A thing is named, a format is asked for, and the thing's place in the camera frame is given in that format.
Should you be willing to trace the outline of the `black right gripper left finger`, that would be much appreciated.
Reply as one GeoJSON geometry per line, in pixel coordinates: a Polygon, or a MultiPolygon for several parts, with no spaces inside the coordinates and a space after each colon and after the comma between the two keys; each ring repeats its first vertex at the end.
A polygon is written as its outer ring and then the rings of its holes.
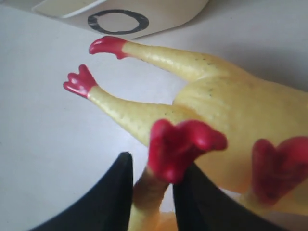
{"type": "Polygon", "coordinates": [[[63,212],[36,231],[126,231],[133,192],[132,156],[120,153],[104,176],[63,212]]]}

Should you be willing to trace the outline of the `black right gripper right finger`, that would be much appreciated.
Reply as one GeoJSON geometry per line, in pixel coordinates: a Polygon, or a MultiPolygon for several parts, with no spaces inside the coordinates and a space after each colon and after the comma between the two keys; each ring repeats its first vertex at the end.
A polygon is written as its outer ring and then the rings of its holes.
{"type": "Polygon", "coordinates": [[[180,231],[270,231],[272,224],[254,215],[212,183],[192,164],[173,185],[180,231]]]}

